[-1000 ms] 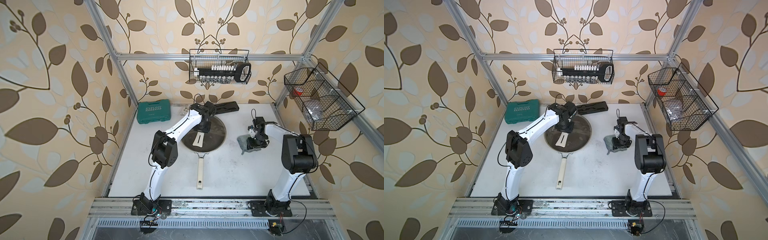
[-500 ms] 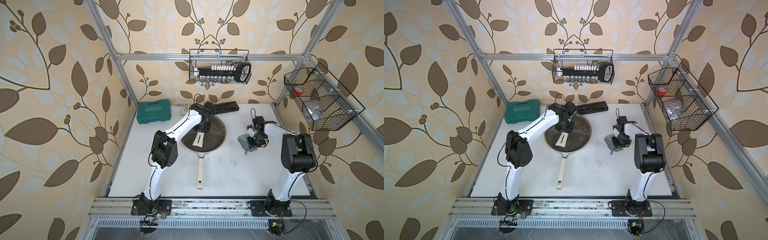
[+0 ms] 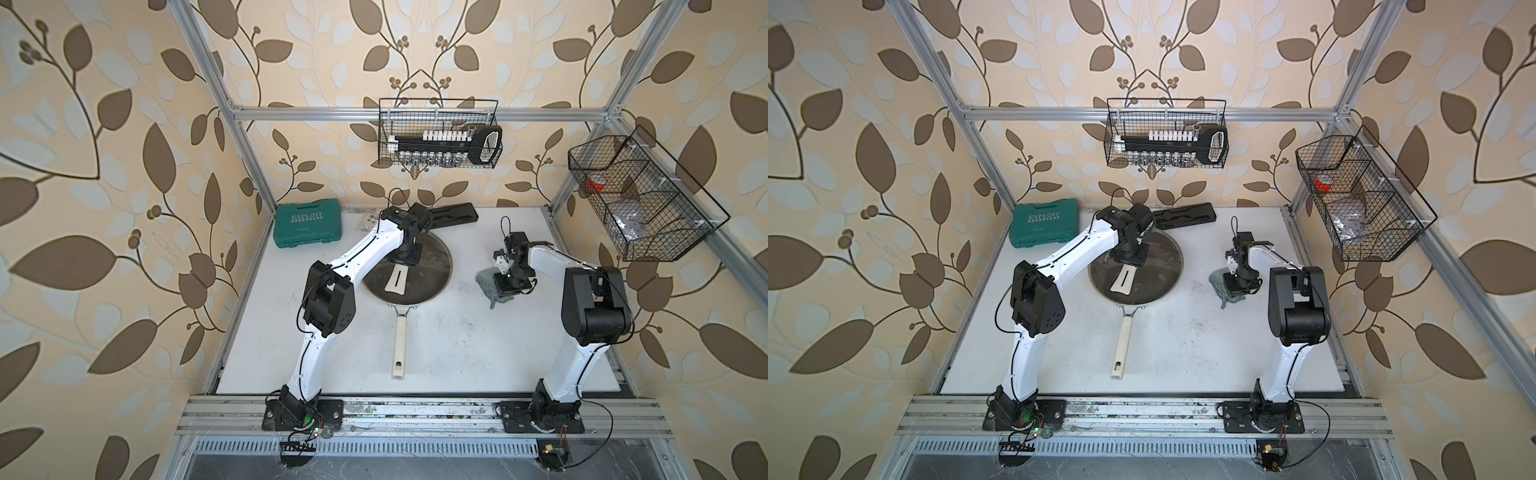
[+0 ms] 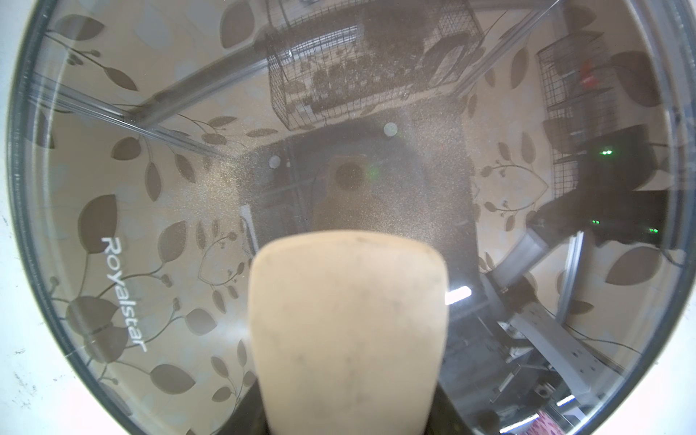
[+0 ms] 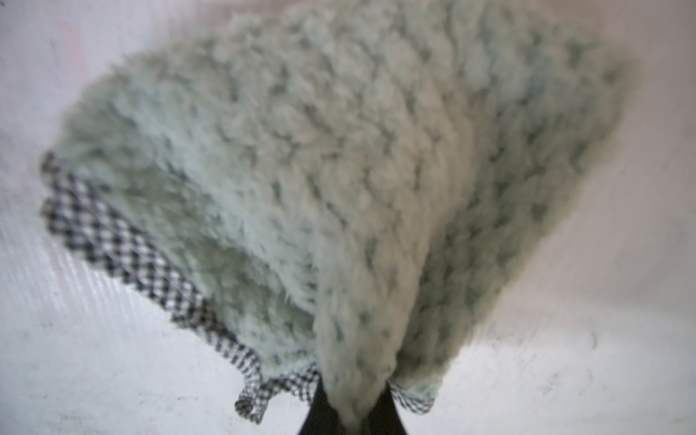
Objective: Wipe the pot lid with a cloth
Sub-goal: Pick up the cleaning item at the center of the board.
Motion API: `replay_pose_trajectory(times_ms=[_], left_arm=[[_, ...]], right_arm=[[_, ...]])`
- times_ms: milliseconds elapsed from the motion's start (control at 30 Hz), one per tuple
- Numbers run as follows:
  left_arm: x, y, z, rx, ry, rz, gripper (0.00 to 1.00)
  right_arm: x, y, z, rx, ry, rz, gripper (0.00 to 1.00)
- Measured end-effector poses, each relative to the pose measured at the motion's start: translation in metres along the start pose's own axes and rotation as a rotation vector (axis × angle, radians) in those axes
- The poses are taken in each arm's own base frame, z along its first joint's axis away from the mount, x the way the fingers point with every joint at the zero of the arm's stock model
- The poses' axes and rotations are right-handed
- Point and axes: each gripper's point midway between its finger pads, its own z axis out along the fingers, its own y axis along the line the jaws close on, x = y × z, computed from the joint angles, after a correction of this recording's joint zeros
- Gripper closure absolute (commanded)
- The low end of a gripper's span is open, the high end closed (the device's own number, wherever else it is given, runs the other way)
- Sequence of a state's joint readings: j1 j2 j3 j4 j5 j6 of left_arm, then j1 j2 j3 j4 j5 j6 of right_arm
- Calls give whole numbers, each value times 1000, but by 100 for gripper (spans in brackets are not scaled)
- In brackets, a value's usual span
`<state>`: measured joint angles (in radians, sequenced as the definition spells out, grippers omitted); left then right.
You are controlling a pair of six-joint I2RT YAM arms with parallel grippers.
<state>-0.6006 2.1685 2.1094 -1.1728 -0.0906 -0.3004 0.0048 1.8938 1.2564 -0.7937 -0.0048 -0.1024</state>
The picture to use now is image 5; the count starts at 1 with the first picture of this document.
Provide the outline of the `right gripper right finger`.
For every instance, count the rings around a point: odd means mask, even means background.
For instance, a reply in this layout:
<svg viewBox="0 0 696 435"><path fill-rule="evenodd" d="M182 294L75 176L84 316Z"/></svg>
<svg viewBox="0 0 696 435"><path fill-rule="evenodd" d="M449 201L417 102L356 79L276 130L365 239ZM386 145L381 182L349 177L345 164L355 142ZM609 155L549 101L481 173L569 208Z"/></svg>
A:
<svg viewBox="0 0 696 435"><path fill-rule="evenodd" d="M386 385L369 415L372 435L406 435L389 385Z"/></svg>

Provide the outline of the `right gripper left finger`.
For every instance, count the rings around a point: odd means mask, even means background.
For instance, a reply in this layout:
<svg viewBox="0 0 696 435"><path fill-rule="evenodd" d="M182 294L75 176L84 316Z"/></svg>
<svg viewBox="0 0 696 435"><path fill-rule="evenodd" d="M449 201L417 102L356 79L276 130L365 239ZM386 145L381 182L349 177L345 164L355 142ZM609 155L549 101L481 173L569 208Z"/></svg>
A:
<svg viewBox="0 0 696 435"><path fill-rule="evenodd" d="M340 422L336 410L328 401L323 380L319 379L313 402L299 435L337 435Z"/></svg>

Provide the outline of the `green fluffy cloth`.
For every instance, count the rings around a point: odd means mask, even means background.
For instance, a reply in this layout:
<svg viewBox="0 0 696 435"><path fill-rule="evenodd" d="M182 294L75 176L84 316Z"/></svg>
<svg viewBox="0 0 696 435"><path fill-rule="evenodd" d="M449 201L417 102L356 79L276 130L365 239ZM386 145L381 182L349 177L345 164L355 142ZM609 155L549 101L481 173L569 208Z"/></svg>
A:
<svg viewBox="0 0 696 435"><path fill-rule="evenodd" d="M127 58L41 174L70 250L241 371L252 422L442 378L613 148L638 65L534 1L319 1Z"/></svg>

